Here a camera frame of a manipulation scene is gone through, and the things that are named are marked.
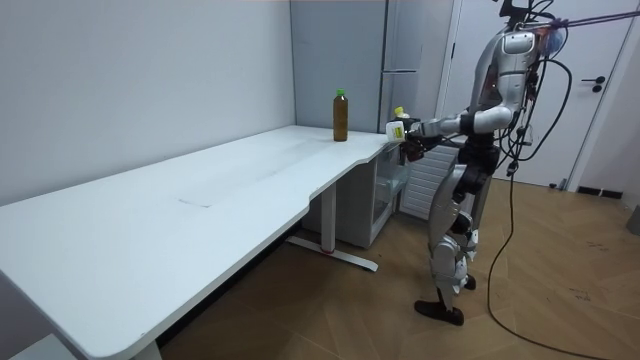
door handle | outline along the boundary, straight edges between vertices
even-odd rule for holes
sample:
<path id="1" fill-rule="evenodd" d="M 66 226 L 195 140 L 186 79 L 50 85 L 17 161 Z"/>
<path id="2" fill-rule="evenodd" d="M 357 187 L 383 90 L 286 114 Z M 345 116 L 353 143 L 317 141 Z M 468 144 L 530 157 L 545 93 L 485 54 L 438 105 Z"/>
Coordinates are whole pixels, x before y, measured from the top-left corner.
<path id="1" fill-rule="evenodd" d="M 600 84 L 604 84 L 604 82 L 607 81 L 607 78 L 604 77 L 604 76 L 598 76 L 595 79 L 583 79 L 582 81 L 583 82 L 594 82 L 594 83 L 600 85 Z"/>

desk foot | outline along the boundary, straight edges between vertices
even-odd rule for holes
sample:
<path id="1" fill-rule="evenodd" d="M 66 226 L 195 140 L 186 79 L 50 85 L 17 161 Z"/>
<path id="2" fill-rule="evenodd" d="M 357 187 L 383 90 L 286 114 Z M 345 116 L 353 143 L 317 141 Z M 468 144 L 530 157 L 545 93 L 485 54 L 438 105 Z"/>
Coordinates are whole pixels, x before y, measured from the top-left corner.
<path id="1" fill-rule="evenodd" d="M 147 345 L 146 348 L 142 349 L 142 351 L 140 351 L 138 355 L 134 356 L 131 360 L 162 360 L 162 356 L 160 355 L 158 345 L 154 341 Z"/>
<path id="2" fill-rule="evenodd" d="M 317 253 L 330 256 L 338 260 L 346 261 L 348 263 L 360 266 L 361 268 L 367 271 L 376 272 L 378 270 L 378 264 L 374 263 L 373 261 L 359 258 L 357 256 L 350 255 L 338 250 L 334 250 L 333 253 L 328 254 L 322 251 L 322 248 L 320 247 L 320 245 L 308 240 L 300 239 L 299 237 L 292 236 L 289 239 L 287 239 L 287 242 L 298 245 L 298 246 L 302 246 L 303 248 L 313 250 Z"/>

robot leg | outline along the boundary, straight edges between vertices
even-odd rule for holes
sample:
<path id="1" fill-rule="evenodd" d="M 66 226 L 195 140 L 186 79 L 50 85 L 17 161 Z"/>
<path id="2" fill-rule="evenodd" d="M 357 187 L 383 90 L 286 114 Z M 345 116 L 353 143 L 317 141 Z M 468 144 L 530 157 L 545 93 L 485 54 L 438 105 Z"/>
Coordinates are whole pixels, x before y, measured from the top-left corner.
<path id="1" fill-rule="evenodd" d="M 467 255 L 475 251 L 471 217 L 460 211 L 465 192 L 458 186 L 466 165 L 455 165 L 438 187 L 429 214 L 431 274 L 438 289 L 438 302 L 417 301 L 419 313 L 461 326 L 464 315 L 453 307 L 453 297 L 461 287 L 475 289 L 475 279 L 467 274 Z"/>
<path id="2" fill-rule="evenodd" d="M 453 297 L 468 280 L 467 261 L 460 255 L 460 247 L 448 235 L 431 250 L 431 275 L 438 290 L 438 301 L 416 301 L 417 312 L 454 325 L 464 324 L 464 314 L 453 307 Z"/>
<path id="3" fill-rule="evenodd" d="M 464 211 L 458 213 L 458 217 L 453 226 L 451 226 L 451 229 L 447 232 L 447 235 L 451 236 L 456 244 L 460 246 L 460 252 L 464 257 L 468 261 L 473 262 L 477 254 L 478 230 L 473 230 L 473 219 L 471 215 Z M 467 290 L 475 290 L 476 279 L 471 275 L 467 275 L 464 288 Z"/>

white cabinet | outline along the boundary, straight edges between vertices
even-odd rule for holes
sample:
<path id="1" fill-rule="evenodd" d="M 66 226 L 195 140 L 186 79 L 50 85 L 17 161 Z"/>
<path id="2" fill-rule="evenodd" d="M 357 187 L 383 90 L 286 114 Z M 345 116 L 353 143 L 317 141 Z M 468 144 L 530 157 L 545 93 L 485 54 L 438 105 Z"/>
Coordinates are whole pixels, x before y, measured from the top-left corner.
<path id="1" fill-rule="evenodd" d="M 367 164 L 356 166 L 336 183 L 336 238 L 369 248 L 395 208 L 409 169 L 399 165 L 396 148 L 383 152 Z M 320 199 L 311 201 L 302 219 L 305 229 L 320 231 Z"/>

humanoid robot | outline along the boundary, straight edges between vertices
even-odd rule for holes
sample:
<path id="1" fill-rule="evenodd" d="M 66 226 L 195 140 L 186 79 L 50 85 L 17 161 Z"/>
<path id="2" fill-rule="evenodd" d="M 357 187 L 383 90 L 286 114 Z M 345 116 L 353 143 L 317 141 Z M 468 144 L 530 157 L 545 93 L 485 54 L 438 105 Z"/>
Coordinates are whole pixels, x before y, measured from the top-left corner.
<path id="1" fill-rule="evenodd" d="M 467 110 L 442 119 L 398 119 L 387 124 L 390 138 L 402 138 L 400 146 L 409 161 L 422 158 L 442 143 L 443 136 L 467 136 L 429 213 L 431 274 L 438 301 L 414 305 L 420 314 L 454 325 L 464 324 L 462 311 L 453 306 L 454 296 L 461 288 L 476 288 L 475 278 L 467 273 L 467 259 L 475 256 L 478 232 L 472 230 L 473 220 L 461 211 L 461 203 L 467 194 L 480 192 L 496 170 L 500 149 L 494 145 L 494 132 L 514 126 L 528 99 L 536 94 L 542 39 L 522 27 L 526 10 L 504 1 L 500 15 L 509 16 L 509 24 L 482 53 Z"/>

